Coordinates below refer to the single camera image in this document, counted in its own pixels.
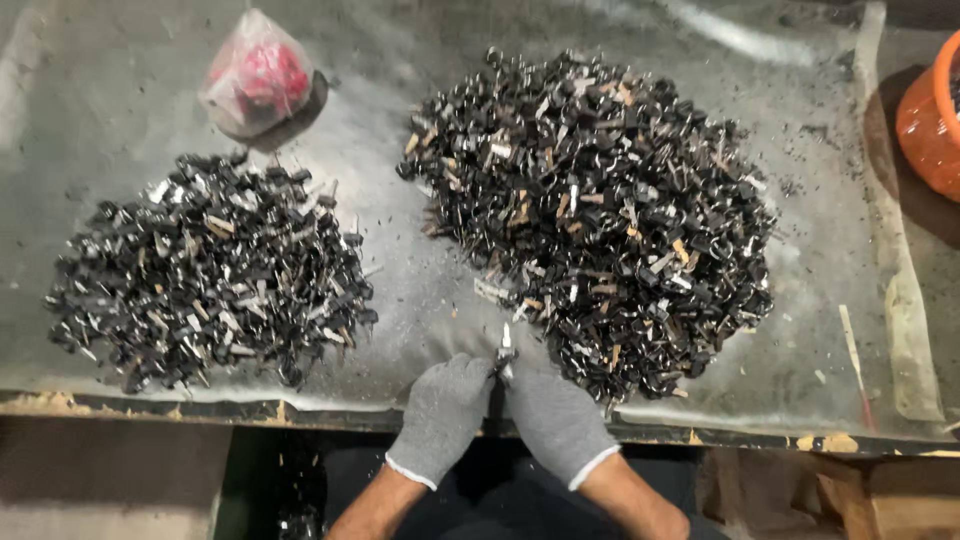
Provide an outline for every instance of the person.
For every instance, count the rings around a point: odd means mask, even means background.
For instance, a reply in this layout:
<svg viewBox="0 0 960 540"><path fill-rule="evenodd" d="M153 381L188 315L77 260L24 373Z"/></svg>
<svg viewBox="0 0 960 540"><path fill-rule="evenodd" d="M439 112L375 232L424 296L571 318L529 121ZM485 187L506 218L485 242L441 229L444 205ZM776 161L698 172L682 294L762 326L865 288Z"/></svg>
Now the person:
<svg viewBox="0 0 960 540"><path fill-rule="evenodd" d="M621 455L585 390L559 374L517 364L506 385L506 404L520 438L546 471L604 510L628 538L692 537L686 515ZM385 464L326 538L391 538L427 490L437 491L480 429L494 384L492 373L491 358L466 355L428 369L413 385L403 428L386 453Z"/></svg>

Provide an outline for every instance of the metal debris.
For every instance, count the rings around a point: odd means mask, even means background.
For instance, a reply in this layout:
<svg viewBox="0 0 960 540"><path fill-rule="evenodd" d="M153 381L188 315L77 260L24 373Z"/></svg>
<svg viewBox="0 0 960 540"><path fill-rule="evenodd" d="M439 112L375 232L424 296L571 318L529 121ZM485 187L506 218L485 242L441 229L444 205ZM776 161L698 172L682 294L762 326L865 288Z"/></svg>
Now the metal debris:
<svg viewBox="0 0 960 540"><path fill-rule="evenodd" d="M396 171L424 179L425 230L512 282L474 290L543 324L594 399L682 395L676 377L699 376L773 307L763 250L775 219L735 122L600 59L492 49L487 62L412 118Z"/></svg>
<svg viewBox="0 0 960 540"><path fill-rule="evenodd" d="M56 263L50 339L93 359L90 342L109 342L128 393L205 382L239 356L297 386L325 342L349 345L357 324L375 323L363 236L340 233L332 196L308 194L307 171L245 160L181 156L141 200L100 203L68 242L76 255Z"/></svg>

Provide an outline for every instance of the white glove cuff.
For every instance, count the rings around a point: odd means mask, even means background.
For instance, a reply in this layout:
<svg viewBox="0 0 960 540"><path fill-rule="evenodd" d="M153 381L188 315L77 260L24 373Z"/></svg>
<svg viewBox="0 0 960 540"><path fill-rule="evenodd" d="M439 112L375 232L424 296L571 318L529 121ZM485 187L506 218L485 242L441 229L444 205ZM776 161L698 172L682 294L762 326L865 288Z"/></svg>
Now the white glove cuff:
<svg viewBox="0 0 960 540"><path fill-rule="evenodd" d="M570 481L570 484L568 484L566 488L569 489L570 491L576 491L577 488L580 487L580 484L584 483L584 480L586 480L587 477L590 476L590 473L593 472L593 469L597 468L597 465L602 463L604 459L607 459L608 457L610 457L613 454L616 454L617 452L620 452L620 445L615 444L607 448L605 451L601 452L600 454L597 454L594 459L591 459L590 461L587 462L586 465L584 465L583 469L580 469L580 472L578 472L573 477L573 480Z"/></svg>
<svg viewBox="0 0 960 540"><path fill-rule="evenodd" d="M428 478L426 478L426 477L422 477L422 476L418 475L417 473L411 471L410 469L407 469L406 467L403 467L402 465L398 464L396 461L394 461L394 459L393 459L392 457L390 457L390 454L389 454L389 453L384 454L384 457L387 458L387 465L390 465L390 468L391 468L391 469L393 469L393 470L397 471L398 473L404 475L406 478L413 480L414 482L419 482L419 483L421 483L421 484L429 487L429 488L430 488L430 491L437 491L437 484L435 484L435 483L433 483L432 481L430 481L430 479L428 479Z"/></svg>

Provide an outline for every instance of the hand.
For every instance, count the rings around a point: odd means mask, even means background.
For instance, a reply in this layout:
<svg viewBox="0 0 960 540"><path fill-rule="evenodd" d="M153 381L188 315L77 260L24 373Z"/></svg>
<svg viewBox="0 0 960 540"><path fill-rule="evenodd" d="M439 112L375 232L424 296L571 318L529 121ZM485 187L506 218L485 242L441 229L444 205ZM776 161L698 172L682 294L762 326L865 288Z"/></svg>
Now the hand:
<svg viewBox="0 0 960 540"><path fill-rule="evenodd" d="M620 449L593 399L557 374L515 367L507 405L530 454L570 491Z"/></svg>
<svg viewBox="0 0 960 540"><path fill-rule="evenodd" d="M493 388L492 370L492 358L463 354L426 370L414 382L403 430L387 452L387 463L436 491L480 429Z"/></svg>

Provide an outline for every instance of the workbench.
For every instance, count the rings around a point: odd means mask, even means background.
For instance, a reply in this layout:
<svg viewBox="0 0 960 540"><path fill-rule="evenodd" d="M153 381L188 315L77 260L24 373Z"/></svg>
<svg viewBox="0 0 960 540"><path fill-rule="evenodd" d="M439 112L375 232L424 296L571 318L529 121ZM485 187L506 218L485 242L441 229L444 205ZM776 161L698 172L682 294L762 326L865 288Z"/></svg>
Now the workbench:
<svg viewBox="0 0 960 540"><path fill-rule="evenodd" d="M207 119L197 88L243 5L31 0L2 8L10 13L0 13L9 21L0 23L0 413L398 430L413 381L454 353L491 355L511 315L474 294L483 276L452 241L420 232L428 200L394 172L409 110L481 69L491 45L530 60L572 48L672 78L711 118L738 119L749 132L748 160L766 175L762 198L780 216L766 252L777 303L770 317L731 338L699 379L682 381L688 397L634 396L617 406L612 432L670 444L956 451L941 403L955 398L938 389L955 386L960 368L930 354L937 336L897 233L902 218L877 178L882 148L869 146L882 141L863 135L882 6L701 4L265 6L319 73L309 111L257 141L252 159L338 182L337 216L343 224L359 216L365 264L384 264L371 277L380 321L361 329L356 349L327 351L299 389L281 386L269 366L241 362L212 370L209 388L134 396L120 392L108 367L47 342L52 317L41 299L64 242L97 202L135 197L179 154L240 146ZM520 361L549 369L540 333L514 325ZM496 418L485 430L512 432Z"/></svg>

